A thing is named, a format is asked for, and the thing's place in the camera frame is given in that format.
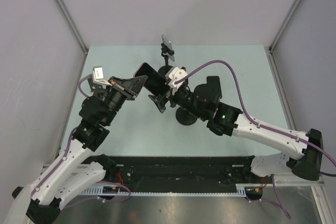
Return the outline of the purple phone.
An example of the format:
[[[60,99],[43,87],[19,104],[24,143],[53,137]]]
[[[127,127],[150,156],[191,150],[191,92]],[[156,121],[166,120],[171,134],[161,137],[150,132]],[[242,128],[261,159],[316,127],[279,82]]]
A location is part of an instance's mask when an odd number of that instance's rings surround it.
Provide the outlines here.
[[[147,76],[144,87],[154,96],[165,95],[169,91],[166,80],[147,62],[144,62],[134,73],[134,77]]]

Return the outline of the black stand holding white phone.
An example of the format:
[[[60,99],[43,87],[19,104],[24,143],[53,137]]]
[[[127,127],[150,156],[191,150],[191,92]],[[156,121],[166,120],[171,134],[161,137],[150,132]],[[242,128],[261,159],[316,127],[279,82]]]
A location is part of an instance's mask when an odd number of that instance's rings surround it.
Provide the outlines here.
[[[159,68],[158,73],[162,76],[165,76],[170,71],[172,66],[169,65],[168,57],[163,57],[163,58],[164,58],[165,64],[164,64],[164,66]]]

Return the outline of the black stand holding purple phone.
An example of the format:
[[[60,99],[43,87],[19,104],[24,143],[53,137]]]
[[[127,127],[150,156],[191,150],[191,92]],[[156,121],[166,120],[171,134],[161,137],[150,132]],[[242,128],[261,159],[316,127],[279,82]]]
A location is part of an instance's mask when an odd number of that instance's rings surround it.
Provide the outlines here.
[[[183,108],[178,108],[175,113],[175,118],[179,124],[184,126],[190,126],[197,121],[197,117],[189,113]]]

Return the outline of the white silver phone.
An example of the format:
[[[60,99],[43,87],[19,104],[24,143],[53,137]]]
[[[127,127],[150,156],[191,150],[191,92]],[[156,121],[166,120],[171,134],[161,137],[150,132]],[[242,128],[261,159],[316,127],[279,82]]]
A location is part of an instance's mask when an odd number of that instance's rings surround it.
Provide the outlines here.
[[[175,61],[175,52],[173,50],[171,41],[165,36],[161,35],[162,43],[161,43],[161,56],[168,57],[172,62]]]

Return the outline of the rusty base phone stand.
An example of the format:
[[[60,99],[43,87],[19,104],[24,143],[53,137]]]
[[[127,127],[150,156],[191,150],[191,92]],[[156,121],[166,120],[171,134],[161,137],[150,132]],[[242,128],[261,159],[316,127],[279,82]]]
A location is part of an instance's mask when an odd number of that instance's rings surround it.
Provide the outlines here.
[[[92,93],[92,96],[101,97],[104,94],[104,86],[93,82],[93,78],[88,79],[88,84]]]

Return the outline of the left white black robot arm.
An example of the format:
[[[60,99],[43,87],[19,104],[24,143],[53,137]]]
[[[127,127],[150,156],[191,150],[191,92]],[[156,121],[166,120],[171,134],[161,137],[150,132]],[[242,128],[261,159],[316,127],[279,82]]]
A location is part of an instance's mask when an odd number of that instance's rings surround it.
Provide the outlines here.
[[[81,122],[71,131],[66,149],[34,182],[13,191],[14,202],[5,223],[24,223],[26,218],[33,223],[53,223],[83,190],[115,178],[116,163],[106,155],[96,157],[83,172],[71,174],[106,139],[107,127],[125,101],[137,98],[147,76],[109,80],[91,77],[104,88],[84,99],[79,112]]]

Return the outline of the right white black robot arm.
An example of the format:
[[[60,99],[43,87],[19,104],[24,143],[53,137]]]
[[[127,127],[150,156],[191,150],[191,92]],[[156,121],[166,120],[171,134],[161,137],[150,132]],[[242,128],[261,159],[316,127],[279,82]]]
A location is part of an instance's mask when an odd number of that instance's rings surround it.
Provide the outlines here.
[[[162,77],[148,80],[145,87],[160,112],[164,112],[166,103],[170,102],[171,106],[179,106],[192,122],[206,121],[207,128],[216,135],[247,138],[279,151],[278,154],[248,158],[242,169],[245,181],[254,183],[260,177],[283,173],[293,173],[310,181],[319,179],[322,154],[313,146],[321,146],[321,132],[286,130],[249,119],[241,109],[220,101],[222,91],[218,76],[207,77],[206,83],[197,85],[193,91],[184,82],[173,92]]]

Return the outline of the left aluminium frame post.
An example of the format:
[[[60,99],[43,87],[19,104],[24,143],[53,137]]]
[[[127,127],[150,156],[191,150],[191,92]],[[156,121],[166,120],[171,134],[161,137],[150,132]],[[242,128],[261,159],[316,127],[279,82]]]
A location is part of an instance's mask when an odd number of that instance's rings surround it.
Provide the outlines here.
[[[74,36],[75,41],[79,45],[81,51],[84,53],[84,55],[87,55],[88,53],[88,47],[86,46],[84,39],[82,38],[77,25],[74,22],[74,19],[72,18],[64,0],[54,0],[58,10],[60,11],[62,17],[64,18],[68,28],[70,29],[70,32]]]

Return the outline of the aluminium frame post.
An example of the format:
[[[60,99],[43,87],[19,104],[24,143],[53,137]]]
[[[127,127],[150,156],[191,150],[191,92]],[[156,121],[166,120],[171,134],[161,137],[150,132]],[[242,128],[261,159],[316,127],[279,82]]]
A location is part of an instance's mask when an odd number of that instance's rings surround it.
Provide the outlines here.
[[[58,10],[60,11],[62,17],[64,18],[68,28],[70,29],[70,32],[74,36],[75,41],[79,45],[81,51],[84,53],[84,55],[87,55],[88,53],[88,47],[86,46],[84,39],[82,38],[77,25],[74,22],[74,19],[72,18],[64,0],[54,0]]]
[[[280,39],[284,35],[287,27],[289,26],[291,20],[293,19],[294,15],[298,11],[298,8],[300,7],[303,0],[293,0],[288,12],[285,15],[284,20],[282,21],[279,29],[276,32],[276,35],[274,36],[273,40],[271,41],[268,50],[273,53],[273,51],[276,49]]]

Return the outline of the right aluminium frame post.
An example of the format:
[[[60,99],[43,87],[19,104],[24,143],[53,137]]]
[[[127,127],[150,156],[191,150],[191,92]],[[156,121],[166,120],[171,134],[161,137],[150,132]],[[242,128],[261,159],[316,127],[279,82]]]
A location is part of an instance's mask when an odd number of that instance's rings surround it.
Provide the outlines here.
[[[288,12],[285,15],[284,20],[282,21],[279,29],[276,32],[276,35],[274,36],[273,40],[271,41],[268,50],[273,53],[273,51],[276,49],[280,39],[284,35],[287,27],[289,26],[291,20],[293,19],[294,15],[298,11],[298,8],[300,7],[303,0],[293,0]]]

